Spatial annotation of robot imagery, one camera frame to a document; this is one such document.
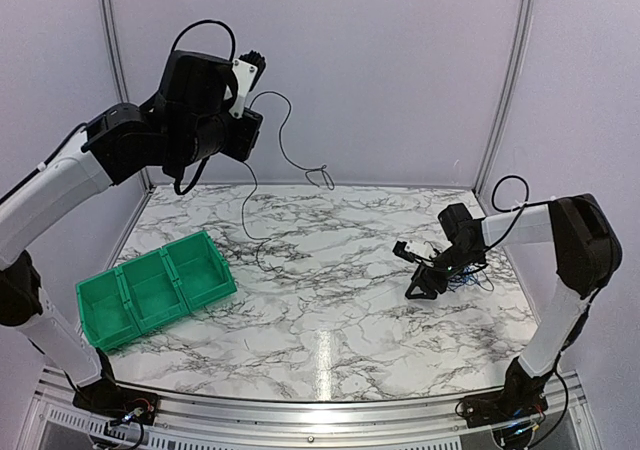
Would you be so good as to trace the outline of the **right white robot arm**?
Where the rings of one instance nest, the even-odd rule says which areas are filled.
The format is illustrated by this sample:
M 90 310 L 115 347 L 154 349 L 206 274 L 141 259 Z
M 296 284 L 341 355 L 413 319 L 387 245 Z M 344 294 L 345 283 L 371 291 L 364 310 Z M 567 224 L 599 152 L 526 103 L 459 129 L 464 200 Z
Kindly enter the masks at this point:
M 434 300 L 452 279 L 469 267 L 486 265 L 489 252 L 512 244 L 550 242 L 556 262 L 556 287 L 550 307 L 532 339 L 509 365 L 496 396 L 464 401 L 468 415 L 495 411 L 518 418 L 533 407 L 562 353 L 580 335 L 595 297 L 609 284 L 622 262 L 622 247 L 593 195 L 586 193 L 541 202 L 524 201 L 511 210 L 474 218 L 462 203 L 450 204 L 438 216 L 449 245 L 428 252 L 411 241 L 395 243 L 394 254 L 416 264 L 405 296 Z

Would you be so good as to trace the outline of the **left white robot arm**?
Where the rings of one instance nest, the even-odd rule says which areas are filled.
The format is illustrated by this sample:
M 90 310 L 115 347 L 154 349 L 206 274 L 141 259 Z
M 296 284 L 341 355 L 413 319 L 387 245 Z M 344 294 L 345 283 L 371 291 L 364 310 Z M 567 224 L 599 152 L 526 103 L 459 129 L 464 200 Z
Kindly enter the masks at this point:
M 1 324 L 49 357 L 106 415 L 125 408 L 110 364 L 50 302 L 28 246 L 86 200 L 147 167 L 159 167 L 178 195 L 187 167 L 203 173 L 210 157 L 246 161 L 260 114 L 246 98 L 266 69 L 257 51 L 226 58 L 169 51 L 159 88 L 140 105 L 117 104 L 72 130 L 52 154 L 1 198 Z

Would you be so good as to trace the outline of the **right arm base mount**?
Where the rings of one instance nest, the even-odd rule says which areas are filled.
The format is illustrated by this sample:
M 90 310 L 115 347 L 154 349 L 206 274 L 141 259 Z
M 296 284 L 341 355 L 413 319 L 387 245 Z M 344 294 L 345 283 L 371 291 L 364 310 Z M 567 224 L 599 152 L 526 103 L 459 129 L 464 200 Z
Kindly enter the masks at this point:
M 466 421 L 468 428 L 477 428 L 540 416 L 547 409 L 547 400 L 540 394 L 523 403 L 513 403 L 503 398 L 501 391 L 491 391 L 464 396 L 454 412 Z

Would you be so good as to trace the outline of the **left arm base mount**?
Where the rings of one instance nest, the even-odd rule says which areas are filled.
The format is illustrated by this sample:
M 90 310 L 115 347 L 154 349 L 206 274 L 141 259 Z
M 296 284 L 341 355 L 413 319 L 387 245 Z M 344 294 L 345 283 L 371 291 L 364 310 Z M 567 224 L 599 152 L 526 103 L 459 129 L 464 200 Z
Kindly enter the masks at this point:
M 141 408 L 143 412 L 137 419 L 143 425 L 152 425 L 159 400 L 159 395 L 156 393 L 120 387 L 117 392 L 108 391 L 106 394 L 93 392 L 85 395 L 77 391 L 73 397 L 73 406 L 112 420 L 120 419 L 127 413 Z

